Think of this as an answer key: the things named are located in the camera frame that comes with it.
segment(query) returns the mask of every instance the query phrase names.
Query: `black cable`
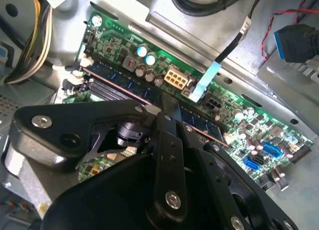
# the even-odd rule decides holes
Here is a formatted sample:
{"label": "black cable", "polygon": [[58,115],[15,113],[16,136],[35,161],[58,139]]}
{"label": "black cable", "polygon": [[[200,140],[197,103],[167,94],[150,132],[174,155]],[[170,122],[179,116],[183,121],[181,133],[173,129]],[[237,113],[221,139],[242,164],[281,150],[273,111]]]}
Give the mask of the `black cable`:
{"label": "black cable", "polygon": [[[260,0],[255,0],[255,2],[254,2],[253,6],[248,14],[248,17],[250,19],[251,19],[253,12],[254,12],[254,10],[259,2],[260,2]],[[220,53],[218,55],[218,57],[215,59],[215,62],[220,64],[222,61],[224,61],[225,58],[238,46],[238,44],[242,40],[243,36],[244,36],[244,33],[239,32],[237,34],[237,36],[234,38],[234,40],[225,48],[225,50],[222,51],[222,53]]]}
{"label": "black cable", "polygon": [[17,38],[16,31],[7,23],[7,21],[0,15],[0,28],[8,36],[8,38],[21,50],[24,48],[24,44]]}
{"label": "black cable", "polygon": [[195,3],[190,0],[172,0],[176,8],[189,16],[209,16],[227,9],[239,0],[218,0],[210,4]]}

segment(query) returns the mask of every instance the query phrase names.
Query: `yellow wire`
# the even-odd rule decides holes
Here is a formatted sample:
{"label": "yellow wire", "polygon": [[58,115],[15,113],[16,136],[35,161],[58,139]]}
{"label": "yellow wire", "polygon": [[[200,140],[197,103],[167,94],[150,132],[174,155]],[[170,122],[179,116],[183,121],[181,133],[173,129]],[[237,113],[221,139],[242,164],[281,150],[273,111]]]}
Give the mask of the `yellow wire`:
{"label": "yellow wire", "polygon": [[29,55],[30,51],[32,50],[32,47],[34,45],[35,39],[36,39],[36,35],[37,35],[37,27],[38,27],[38,22],[39,22],[39,15],[40,15],[40,10],[41,10],[41,5],[39,3],[38,0],[33,0],[34,3],[34,9],[35,9],[35,22],[34,22],[34,30],[33,30],[33,35],[32,35],[32,40],[31,40],[31,44],[29,47],[29,50],[27,52],[27,55]]}

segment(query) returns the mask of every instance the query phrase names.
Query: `red wire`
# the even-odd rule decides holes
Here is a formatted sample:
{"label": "red wire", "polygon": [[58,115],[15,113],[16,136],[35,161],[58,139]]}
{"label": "red wire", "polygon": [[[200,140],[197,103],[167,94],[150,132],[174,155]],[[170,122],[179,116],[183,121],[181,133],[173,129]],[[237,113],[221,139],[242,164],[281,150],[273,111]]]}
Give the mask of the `red wire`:
{"label": "red wire", "polygon": [[275,16],[276,15],[281,15],[281,14],[287,14],[287,13],[319,13],[319,9],[305,9],[305,8],[301,8],[301,6],[306,2],[306,0],[302,0],[300,5],[299,5],[299,9],[289,9],[289,10],[281,10],[281,11],[278,11],[276,13],[274,13],[270,18],[269,18],[269,26],[268,26],[268,29],[267,29],[267,32],[265,33],[264,35],[264,38],[263,38],[263,41],[262,41],[262,44],[261,44],[261,52],[262,52],[262,56],[264,58],[265,61],[268,60],[268,57],[265,53],[265,46],[266,46],[266,39],[272,29],[272,26],[273,26],[273,22],[274,22],[274,19],[275,19]]}
{"label": "red wire", "polygon": [[[301,8],[305,4],[306,1],[307,0],[302,0],[300,2],[300,4],[299,4],[299,8]],[[295,18],[295,24],[297,24],[297,23],[299,23],[299,15],[298,15],[298,13],[297,13],[296,18]]]}

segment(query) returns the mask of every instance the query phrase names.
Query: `silver screw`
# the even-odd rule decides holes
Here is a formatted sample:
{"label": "silver screw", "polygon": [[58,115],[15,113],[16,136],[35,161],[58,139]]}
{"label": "silver screw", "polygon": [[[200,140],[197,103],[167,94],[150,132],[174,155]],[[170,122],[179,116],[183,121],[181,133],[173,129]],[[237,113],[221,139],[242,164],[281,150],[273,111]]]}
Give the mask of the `silver screw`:
{"label": "silver screw", "polygon": [[189,125],[186,126],[186,129],[187,129],[187,131],[189,131],[189,132],[192,132],[192,131],[193,131],[193,128],[190,127]]}
{"label": "silver screw", "polygon": [[36,115],[32,118],[31,122],[35,127],[41,129],[47,129],[52,126],[51,118],[45,115]]}
{"label": "silver screw", "polygon": [[219,147],[217,145],[213,144],[211,147],[213,148],[213,150],[219,151]]}
{"label": "silver screw", "polygon": [[102,18],[99,16],[99,15],[94,15],[92,17],[92,24],[95,26],[95,27],[100,27],[102,26]]}
{"label": "silver screw", "polygon": [[11,183],[10,183],[10,182],[7,182],[4,186],[5,186],[6,188],[9,188],[9,187],[11,187]]}
{"label": "silver screw", "polygon": [[138,111],[138,112],[143,112],[143,110],[142,110],[142,108],[140,108],[140,107],[135,107],[135,109]]}
{"label": "silver screw", "polygon": [[165,194],[165,200],[166,203],[172,208],[172,209],[179,209],[181,206],[181,201],[179,196],[173,192],[169,191]]}
{"label": "silver screw", "polygon": [[167,120],[171,121],[171,118],[170,118],[169,116],[165,115],[165,118],[166,118]]}
{"label": "silver screw", "polygon": [[236,216],[232,216],[230,218],[230,222],[231,224],[233,225],[234,229],[235,230],[244,230],[244,226],[243,224],[241,223],[241,221],[239,220],[239,218],[237,218]]}
{"label": "silver screw", "polygon": [[286,228],[288,228],[289,230],[294,230],[293,226],[291,226],[290,223],[287,222],[286,220],[284,220],[284,224],[285,224]]}

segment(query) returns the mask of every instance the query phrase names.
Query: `black cable tie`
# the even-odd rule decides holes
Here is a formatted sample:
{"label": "black cable tie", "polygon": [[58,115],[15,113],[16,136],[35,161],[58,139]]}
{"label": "black cable tie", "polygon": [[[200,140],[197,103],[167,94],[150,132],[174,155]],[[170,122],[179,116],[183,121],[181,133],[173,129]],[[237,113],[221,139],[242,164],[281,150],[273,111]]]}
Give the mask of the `black cable tie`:
{"label": "black cable tie", "polygon": [[220,5],[222,7],[222,10],[227,9],[225,0],[218,0],[217,3],[218,3],[218,5]]}

